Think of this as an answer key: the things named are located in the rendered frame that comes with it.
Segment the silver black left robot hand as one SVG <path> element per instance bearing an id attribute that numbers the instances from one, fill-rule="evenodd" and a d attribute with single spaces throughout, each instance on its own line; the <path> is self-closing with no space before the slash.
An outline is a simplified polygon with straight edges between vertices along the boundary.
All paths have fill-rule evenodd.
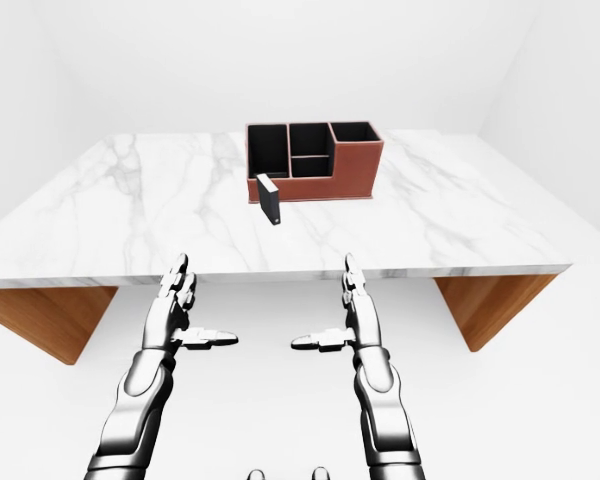
<path id="1" fill-rule="evenodd" d="M 197 277 L 188 272 L 189 259 L 181 253 L 160 281 L 145 322 L 142 348 L 161 349 L 175 354 L 183 347 L 209 350 L 214 346 L 237 344 L 238 337 L 226 331 L 192 327 L 189 311 L 195 303 Z"/>

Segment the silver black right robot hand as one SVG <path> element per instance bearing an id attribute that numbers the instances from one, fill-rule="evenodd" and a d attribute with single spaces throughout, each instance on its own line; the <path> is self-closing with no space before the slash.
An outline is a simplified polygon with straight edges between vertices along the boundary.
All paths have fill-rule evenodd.
<path id="1" fill-rule="evenodd" d="M 372 297 L 366 291 L 366 278 L 351 253 L 344 259 L 342 304 L 346 310 L 344 330 L 331 328 L 300 336 L 291 342 L 294 350 L 339 351 L 345 346 L 354 350 L 381 347 L 381 329 Z"/>

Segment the small black book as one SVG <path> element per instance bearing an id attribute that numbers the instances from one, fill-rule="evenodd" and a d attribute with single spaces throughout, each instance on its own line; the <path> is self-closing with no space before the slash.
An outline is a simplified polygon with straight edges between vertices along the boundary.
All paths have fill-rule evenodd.
<path id="1" fill-rule="evenodd" d="M 259 203 L 272 225 L 281 222 L 279 189 L 267 174 L 256 176 Z"/>

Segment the red-brown desk caddy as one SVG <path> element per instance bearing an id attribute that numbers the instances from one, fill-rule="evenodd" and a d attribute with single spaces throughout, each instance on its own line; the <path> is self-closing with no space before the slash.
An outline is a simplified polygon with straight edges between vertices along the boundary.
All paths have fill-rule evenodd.
<path id="1" fill-rule="evenodd" d="M 248 124 L 245 133 L 251 203 L 259 201 L 259 174 L 282 201 L 372 196 L 384 140 L 368 121 Z"/>

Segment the wooden table leg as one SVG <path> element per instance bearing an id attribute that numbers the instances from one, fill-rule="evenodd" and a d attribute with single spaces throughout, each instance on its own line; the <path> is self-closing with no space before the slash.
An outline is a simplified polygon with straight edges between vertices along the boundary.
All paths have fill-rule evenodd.
<path id="1" fill-rule="evenodd" d="M 471 352 L 484 347 L 557 274 L 435 278 Z"/>
<path id="2" fill-rule="evenodd" d="M 73 365 L 116 293 L 113 286 L 0 289 L 0 324 Z"/>

